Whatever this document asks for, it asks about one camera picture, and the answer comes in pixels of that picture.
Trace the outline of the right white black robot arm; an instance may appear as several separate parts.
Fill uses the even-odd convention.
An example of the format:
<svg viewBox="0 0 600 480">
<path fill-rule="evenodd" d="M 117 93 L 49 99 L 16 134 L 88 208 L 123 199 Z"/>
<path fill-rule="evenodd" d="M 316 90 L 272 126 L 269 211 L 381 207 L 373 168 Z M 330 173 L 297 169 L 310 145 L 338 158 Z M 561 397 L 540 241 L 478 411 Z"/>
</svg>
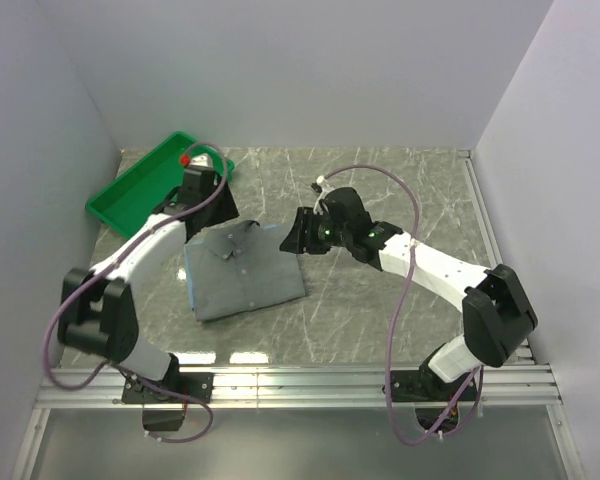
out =
<svg viewBox="0 0 600 480">
<path fill-rule="evenodd" d="M 333 247 L 346 249 L 362 264 L 410 279 L 461 313 L 462 333 L 424 362 L 420 385 L 431 399 L 445 398 L 456 380 L 476 368 L 501 367 L 537 328 L 537 316 L 512 268 L 465 263 L 368 215 L 347 220 L 300 207 L 280 244 L 283 252 L 309 255 Z"/>
</svg>

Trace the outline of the grey long sleeve shirt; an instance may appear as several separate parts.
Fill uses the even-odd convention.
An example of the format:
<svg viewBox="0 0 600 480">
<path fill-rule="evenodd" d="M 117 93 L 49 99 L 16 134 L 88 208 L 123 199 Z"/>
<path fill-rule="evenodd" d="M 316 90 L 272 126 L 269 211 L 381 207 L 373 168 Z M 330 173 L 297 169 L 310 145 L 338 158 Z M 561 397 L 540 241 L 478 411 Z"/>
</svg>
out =
<svg viewBox="0 0 600 480">
<path fill-rule="evenodd" d="M 289 229 L 246 220 L 189 241 L 185 272 L 196 320 L 208 323 L 304 297 L 297 256 L 279 249 Z"/>
</svg>

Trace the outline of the light blue shirt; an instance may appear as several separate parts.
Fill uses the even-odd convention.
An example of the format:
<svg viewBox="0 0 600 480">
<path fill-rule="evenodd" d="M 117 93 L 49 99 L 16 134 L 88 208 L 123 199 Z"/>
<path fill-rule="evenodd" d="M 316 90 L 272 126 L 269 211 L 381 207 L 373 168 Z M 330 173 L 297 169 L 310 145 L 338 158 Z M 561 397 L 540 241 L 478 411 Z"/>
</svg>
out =
<svg viewBox="0 0 600 480">
<path fill-rule="evenodd" d="M 197 320 L 207 322 L 263 306 L 263 264 L 275 251 L 276 227 L 254 220 L 207 232 L 184 249 L 188 295 Z"/>
</svg>

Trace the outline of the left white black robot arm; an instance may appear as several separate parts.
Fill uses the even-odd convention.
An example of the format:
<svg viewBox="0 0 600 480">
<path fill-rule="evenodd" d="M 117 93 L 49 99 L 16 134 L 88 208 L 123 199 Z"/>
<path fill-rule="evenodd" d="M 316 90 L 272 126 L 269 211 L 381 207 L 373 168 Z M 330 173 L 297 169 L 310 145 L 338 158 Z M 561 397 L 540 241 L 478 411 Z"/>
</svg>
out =
<svg viewBox="0 0 600 480">
<path fill-rule="evenodd" d="M 67 273 L 48 331 L 60 344 L 144 380 L 157 401 L 172 401 L 182 386 L 179 360 L 141 335 L 133 290 L 202 229 L 237 216 L 228 184 L 216 175 L 172 189 L 116 253 Z"/>
</svg>

